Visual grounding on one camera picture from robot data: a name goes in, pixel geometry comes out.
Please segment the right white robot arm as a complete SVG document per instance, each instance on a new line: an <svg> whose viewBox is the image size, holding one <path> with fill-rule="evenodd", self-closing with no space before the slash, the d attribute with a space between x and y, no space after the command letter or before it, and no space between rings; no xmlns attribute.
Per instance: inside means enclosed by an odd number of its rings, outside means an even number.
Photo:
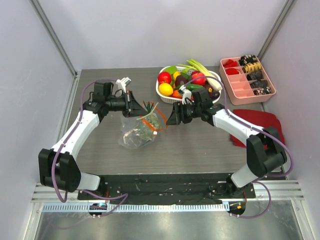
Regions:
<svg viewBox="0 0 320 240"><path fill-rule="evenodd" d="M173 104L166 124L188 124L195 118L226 131L246 147L245 165L226 179L225 190L230 197L238 197L249 184L287 162L285 146L276 128L257 126L234 115L222 104L213 104L205 88L185 92L183 101Z"/></svg>

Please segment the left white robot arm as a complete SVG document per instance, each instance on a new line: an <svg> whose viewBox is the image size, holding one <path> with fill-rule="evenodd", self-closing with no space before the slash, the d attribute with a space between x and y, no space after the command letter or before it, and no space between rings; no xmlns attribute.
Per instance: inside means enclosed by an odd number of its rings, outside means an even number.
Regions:
<svg viewBox="0 0 320 240"><path fill-rule="evenodd" d="M129 77L118 80L97 80L91 83L89 99L80 98L79 113L64 136L50 149L38 154L39 177L43 186L73 193L88 190L100 200L107 192L98 175L81 172L77 156L92 131L109 112L121 112L126 118L146 115L147 111L137 102L133 92L126 87Z"/></svg>

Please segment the green cucumber toy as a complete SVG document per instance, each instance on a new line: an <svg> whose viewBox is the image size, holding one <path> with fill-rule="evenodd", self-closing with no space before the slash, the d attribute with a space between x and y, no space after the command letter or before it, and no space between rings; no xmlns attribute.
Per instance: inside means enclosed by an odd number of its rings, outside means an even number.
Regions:
<svg viewBox="0 0 320 240"><path fill-rule="evenodd" d="M182 84L176 86L176 87L174 88L174 90L178 90L181 86L182 86ZM202 85L190 83L190 84L188 84L188 85L186 86L186 88L187 88L189 91L193 91L193 90L201 89L201 88L204 88L204 87L203 87Z"/></svg>

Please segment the green melon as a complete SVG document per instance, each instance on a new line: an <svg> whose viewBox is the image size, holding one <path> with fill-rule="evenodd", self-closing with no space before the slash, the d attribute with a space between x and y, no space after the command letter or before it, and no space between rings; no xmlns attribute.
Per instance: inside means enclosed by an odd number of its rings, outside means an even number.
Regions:
<svg viewBox="0 0 320 240"><path fill-rule="evenodd" d="M155 114L138 118L136 123L134 134L139 141L139 147L152 143L161 129L160 120Z"/></svg>

